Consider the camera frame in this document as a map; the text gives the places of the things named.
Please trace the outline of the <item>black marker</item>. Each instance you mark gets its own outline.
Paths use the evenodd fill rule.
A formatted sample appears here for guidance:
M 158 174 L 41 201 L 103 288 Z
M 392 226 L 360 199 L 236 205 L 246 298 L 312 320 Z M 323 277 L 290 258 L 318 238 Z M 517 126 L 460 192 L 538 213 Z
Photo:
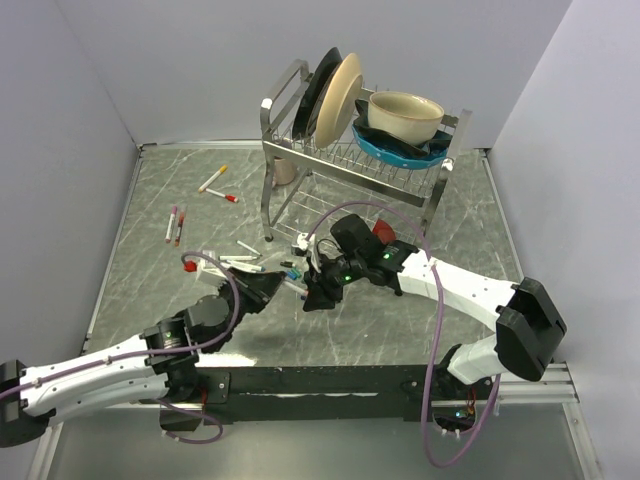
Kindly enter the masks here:
M 241 241 L 241 240 L 236 240 L 236 244 L 239 245 L 240 247 L 244 248 L 245 250 L 249 251 L 252 255 L 255 255 L 257 257 L 261 257 L 262 253 L 260 251 L 258 251 L 256 248 L 248 245 L 247 243 Z

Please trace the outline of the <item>red cap marker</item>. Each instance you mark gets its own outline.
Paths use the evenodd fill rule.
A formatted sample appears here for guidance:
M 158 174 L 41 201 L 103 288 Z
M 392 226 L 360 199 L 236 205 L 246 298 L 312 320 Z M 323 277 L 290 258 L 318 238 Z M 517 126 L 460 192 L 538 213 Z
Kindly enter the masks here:
M 238 198 L 236 198 L 233 195 L 224 194 L 224 193 L 215 191 L 215 190 L 210 189 L 210 188 L 205 189 L 204 192 L 206 192 L 208 194 L 211 194 L 211 195 L 214 195 L 214 196 L 219 197 L 219 198 L 223 198 L 223 199 L 225 199 L 225 200 L 227 200 L 229 202 L 232 202 L 232 203 L 238 203 L 238 201 L 239 201 Z

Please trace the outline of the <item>dark red marker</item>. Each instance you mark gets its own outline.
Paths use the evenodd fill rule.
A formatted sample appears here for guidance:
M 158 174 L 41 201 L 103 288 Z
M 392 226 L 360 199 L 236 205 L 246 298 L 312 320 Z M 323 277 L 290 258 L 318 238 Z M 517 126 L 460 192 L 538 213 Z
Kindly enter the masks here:
M 174 246 L 175 247 L 178 247 L 180 245 L 180 243 L 181 243 L 183 230 L 184 230 L 184 222 L 185 222 L 186 212 L 187 212 L 187 208 L 185 207 L 184 209 L 182 209 L 180 211 L 180 214 L 179 214 L 179 217 L 178 217 L 177 226 L 176 226 L 176 234 L 175 234 L 175 239 L 174 239 Z

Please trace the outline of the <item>pink cap marker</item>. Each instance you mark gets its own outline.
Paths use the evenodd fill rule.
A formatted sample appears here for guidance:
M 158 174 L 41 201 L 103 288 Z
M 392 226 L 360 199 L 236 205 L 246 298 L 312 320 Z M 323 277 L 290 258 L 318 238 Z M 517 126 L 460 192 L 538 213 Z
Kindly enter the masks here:
M 170 243 L 172 241 L 174 227 L 175 227 L 175 224 L 176 224 L 177 214 L 178 214 L 178 206 L 174 205 L 171 208 L 171 212 L 170 212 L 170 216 L 169 216 L 169 220 L 168 220 L 168 225 L 167 225 L 166 233 L 165 233 L 165 237 L 164 237 L 164 241 L 166 243 Z

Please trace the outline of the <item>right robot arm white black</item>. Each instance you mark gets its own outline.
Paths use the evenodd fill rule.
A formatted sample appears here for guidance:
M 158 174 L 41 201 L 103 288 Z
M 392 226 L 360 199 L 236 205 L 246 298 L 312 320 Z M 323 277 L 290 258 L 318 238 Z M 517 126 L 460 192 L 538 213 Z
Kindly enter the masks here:
M 445 396 L 460 398 L 478 381 L 503 373 L 530 382 L 543 377 L 567 327 L 539 281 L 525 277 L 515 284 L 456 267 L 397 239 L 386 223 L 370 228 L 356 214 L 338 220 L 330 234 L 335 258 L 320 253 L 315 235 L 301 234 L 293 246 L 308 262 L 305 311 L 334 308 L 344 287 L 360 279 L 398 296 L 442 300 L 492 333 L 452 347 L 434 366 L 434 382 Z

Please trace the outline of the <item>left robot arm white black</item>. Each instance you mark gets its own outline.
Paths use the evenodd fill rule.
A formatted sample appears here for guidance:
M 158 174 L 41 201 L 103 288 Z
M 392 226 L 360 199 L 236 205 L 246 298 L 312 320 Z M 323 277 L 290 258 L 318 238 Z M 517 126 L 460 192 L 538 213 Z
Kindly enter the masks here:
M 184 402 L 199 387 L 197 363 L 231 340 L 246 314 L 261 312 L 282 272 L 226 272 L 218 290 L 112 347 L 65 362 L 1 365 L 1 445 L 29 443 L 48 427 L 129 401 Z

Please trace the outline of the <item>red bowl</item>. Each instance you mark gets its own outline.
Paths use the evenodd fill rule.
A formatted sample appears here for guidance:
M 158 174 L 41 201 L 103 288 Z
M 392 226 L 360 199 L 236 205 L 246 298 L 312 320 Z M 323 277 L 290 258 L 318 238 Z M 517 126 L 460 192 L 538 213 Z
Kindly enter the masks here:
M 397 239 L 393 228 L 382 219 L 378 219 L 376 221 L 372 232 L 384 245 L 388 245 Z

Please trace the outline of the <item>stainless steel dish rack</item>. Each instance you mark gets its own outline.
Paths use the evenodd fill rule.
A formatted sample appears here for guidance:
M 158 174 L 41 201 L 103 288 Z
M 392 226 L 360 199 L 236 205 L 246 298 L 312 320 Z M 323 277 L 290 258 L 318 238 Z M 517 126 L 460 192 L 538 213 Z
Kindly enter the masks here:
M 341 202 L 336 196 L 321 195 L 330 188 L 375 202 L 393 200 L 420 208 L 420 227 L 426 232 L 462 151 L 471 112 L 464 110 L 457 117 L 444 117 L 440 131 L 452 134 L 452 144 L 442 160 L 427 169 L 400 168 L 363 152 L 354 139 L 336 141 L 326 148 L 317 147 L 311 138 L 292 139 L 292 128 L 281 125 L 299 105 L 312 76 L 307 61 L 294 60 L 261 102 L 260 125 L 266 162 L 260 203 L 264 239 L 271 242 L 276 236 L 297 237 L 304 229 L 296 227 L 294 221 L 304 212 L 321 214 Z M 277 212 L 271 213 L 278 159 L 292 162 L 297 173 L 293 183 L 285 188 L 287 195 Z

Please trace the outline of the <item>pink cup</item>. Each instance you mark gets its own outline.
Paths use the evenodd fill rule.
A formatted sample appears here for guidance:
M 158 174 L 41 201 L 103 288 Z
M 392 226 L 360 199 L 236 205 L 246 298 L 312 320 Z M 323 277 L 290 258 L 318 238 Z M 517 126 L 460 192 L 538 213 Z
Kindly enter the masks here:
M 292 183 L 297 176 L 297 166 L 290 160 L 276 157 L 274 160 L 274 187 L 286 186 Z

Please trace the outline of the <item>blue dotted dish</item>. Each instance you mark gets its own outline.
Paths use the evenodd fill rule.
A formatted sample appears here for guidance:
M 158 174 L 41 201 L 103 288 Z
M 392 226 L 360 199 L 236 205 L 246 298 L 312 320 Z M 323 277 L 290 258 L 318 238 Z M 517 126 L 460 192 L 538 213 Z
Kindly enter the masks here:
M 412 160 L 401 157 L 397 154 L 385 151 L 381 148 L 374 147 L 366 140 L 360 138 L 356 132 L 352 129 L 354 139 L 360 149 L 373 159 L 379 160 L 382 163 L 391 165 L 399 169 L 407 170 L 424 170 L 438 165 L 443 161 L 448 153 L 448 149 L 442 154 L 430 155 L 426 160 Z

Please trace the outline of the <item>yellow cap marker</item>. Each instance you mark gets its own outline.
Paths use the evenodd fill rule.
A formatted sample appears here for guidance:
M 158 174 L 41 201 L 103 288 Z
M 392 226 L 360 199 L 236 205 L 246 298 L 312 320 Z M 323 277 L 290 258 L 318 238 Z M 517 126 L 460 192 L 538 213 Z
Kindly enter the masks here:
M 228 166 L 227 165 L 223 165 L 221 166 L 215 173 L 213 173 L 199 188 L 198 188 L 198 193 L 203 193 L 205 192 L 205 190 L 217 179 L 219 178 L 223 173 L 226 172 Z

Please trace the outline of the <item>black plate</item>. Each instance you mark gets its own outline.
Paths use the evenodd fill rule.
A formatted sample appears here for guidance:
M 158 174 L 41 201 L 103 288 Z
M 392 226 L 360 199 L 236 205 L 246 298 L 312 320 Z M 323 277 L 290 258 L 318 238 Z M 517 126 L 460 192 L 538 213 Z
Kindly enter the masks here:
M 306 139 L 315 132 L 324 94 L 342 61 L 342 55 L 337 47 L 332 47 L 320 61 L 300 101 L 294 119 L 292 127 L 294 140 Z

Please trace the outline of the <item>cream ceramic bowl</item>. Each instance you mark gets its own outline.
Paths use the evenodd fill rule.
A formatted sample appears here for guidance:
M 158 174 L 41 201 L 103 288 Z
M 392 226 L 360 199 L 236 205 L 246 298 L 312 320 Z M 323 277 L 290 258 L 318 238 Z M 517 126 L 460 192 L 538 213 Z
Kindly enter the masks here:
M 417 146 L 435 136 L 444 109 L 415 94 L 381 91 L 370 95 L 367 116 L 371 128 Z

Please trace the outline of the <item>beige plate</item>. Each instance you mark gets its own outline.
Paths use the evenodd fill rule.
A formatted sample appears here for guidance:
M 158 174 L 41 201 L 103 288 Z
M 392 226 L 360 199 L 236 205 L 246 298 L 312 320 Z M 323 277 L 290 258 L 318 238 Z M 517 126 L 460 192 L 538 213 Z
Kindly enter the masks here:
M 324 149 L 341 138 L 351 122 L 362 86 L 360 58 L 350 53 L 333 75 L 323 99 L 316 122 L 317 148 Z

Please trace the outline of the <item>aluminium rail frame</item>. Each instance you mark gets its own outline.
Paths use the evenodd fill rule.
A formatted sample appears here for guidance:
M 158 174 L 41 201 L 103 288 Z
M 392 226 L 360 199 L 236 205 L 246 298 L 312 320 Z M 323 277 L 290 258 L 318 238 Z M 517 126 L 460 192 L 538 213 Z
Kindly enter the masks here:
M 537 382 L 508 373 L 501 376 L 497 405 L 546 405 L 578 403 L 579 396 L 566 362 L 548 366 Z

